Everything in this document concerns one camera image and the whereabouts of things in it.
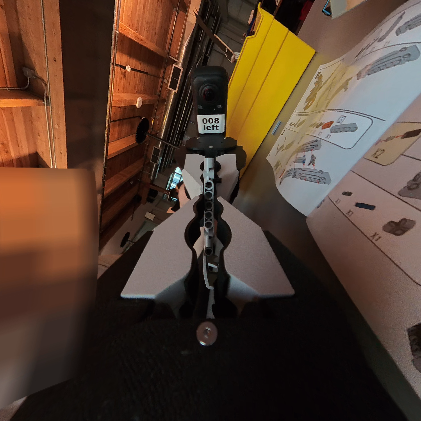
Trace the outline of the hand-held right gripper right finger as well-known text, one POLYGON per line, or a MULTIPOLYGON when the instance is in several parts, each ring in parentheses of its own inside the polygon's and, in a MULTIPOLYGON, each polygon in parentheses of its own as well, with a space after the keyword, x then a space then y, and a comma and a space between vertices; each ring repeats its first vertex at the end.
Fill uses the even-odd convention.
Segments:
POLYGON ((222 220, 230 229, 231 240, 224 251, 228 272, 227 298, 243 308, 260 298, 292 297, 294 289, 260 226, 222 197, 222 220))

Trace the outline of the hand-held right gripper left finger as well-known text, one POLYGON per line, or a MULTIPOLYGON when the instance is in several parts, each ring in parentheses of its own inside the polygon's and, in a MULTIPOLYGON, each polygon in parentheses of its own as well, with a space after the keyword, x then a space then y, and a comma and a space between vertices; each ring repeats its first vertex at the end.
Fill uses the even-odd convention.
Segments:
POLYGON ((193 197, 157 226, 121 292, 122 298, 166 303, 191 317, 199 287, 197 252, 202 196, 193 197))

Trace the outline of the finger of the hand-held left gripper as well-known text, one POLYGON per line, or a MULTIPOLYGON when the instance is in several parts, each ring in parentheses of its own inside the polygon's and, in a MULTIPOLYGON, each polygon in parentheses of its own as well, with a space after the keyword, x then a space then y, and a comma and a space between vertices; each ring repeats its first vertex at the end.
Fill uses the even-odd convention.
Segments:
POLYGON ((216 158, 220 165, 217 171, 221 183, 216 184, 216 197, 231 197, 239 181, 237 159, 235 154, 224 154, 216 158))
POLYGON ((186 154, 184 168, 182 169, 185 190, 189 197, 200 196, 203 193, 203 169, 200 165, 204 163, 205 157, 199 154, 186 154))

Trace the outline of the grey toy beam arm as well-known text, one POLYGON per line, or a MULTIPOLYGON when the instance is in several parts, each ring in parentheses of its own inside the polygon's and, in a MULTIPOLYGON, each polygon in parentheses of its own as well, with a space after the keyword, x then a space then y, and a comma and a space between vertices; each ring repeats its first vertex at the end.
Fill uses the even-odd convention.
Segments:
POLYGON ((209 290, 214 289, 214 284, 218 275, 219 256, 222 250, 222 243, 217 237, 217 227, 215 219, 215 178, 216 160, 213 157, 204 159, 203 169, 203 197, 204 197, 204 248, 202 257, 202 272, 205 286, 209 290))

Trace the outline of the grey desk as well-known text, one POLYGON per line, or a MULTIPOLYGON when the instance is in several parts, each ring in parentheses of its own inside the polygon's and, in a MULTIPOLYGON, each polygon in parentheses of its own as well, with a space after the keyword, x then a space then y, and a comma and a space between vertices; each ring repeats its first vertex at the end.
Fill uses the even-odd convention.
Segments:
MULTIPOLYGON (((387 17, 403 0, 373 0, 365 1, 361 5, 345 13, 342 17, 331 20, 322 15, 323 1, 315 4, 298 37, 315 51, 311 62, 294 88, 283 109, 271 126, 271 130, 281 121, 283 128, 291 116, 298 100, 309 85, 310 77, 317 68, 332 61, 355 46, 376 25, 387 17)), ((325 260, 319 245, 312 238, 307 227, 306 218, 287 203, 277 191, 274 176, 266 156, 275 144, 275 135, 268 132, 259 149, 250 161, 241 178, 238 197, 234 206, 247 217, 268 230, 294 255, 301 259, 315 275, 320 277, 329 293, 338 301, 346 314, 357 341, 365 355, 368 364, 374 370, 379 381, 386 388, 392 399, 397 403, 408 420, 420 420, 420 399, 416 396, 408 381, 404 379, 392 357, 384 348, 383 343, 361 313, 354 298, 336 276, 333 266, 325 260)))

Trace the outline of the white ceiling vent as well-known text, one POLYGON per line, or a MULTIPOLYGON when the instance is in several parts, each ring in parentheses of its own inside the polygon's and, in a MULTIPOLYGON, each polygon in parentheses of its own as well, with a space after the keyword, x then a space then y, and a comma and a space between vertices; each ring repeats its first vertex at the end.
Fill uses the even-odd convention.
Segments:
POLYGON ((183 73, 183 68, 177 64, 173 64, 171 67, 171 73, 167 83, 167 89, 173 92, 178 92, 180 85, 181 77, 183 73))

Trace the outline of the yellow plastic bin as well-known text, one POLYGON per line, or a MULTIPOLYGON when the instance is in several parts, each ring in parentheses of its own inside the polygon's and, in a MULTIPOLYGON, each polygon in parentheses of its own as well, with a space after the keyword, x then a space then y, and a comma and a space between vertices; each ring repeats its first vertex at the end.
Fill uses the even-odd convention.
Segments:
POLYGON ((229 81, 226 135, 247 154, 244 173, 315 50, 257 9, 255 34, 245 39, 229 81))

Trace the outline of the white instruction booklet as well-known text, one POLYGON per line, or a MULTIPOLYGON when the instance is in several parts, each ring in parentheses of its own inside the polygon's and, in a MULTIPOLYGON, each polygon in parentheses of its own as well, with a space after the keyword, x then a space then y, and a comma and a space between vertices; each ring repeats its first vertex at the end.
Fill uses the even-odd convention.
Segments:
POLYGON ((420 398, 420 1, 322 64, 267 160, 420 398))

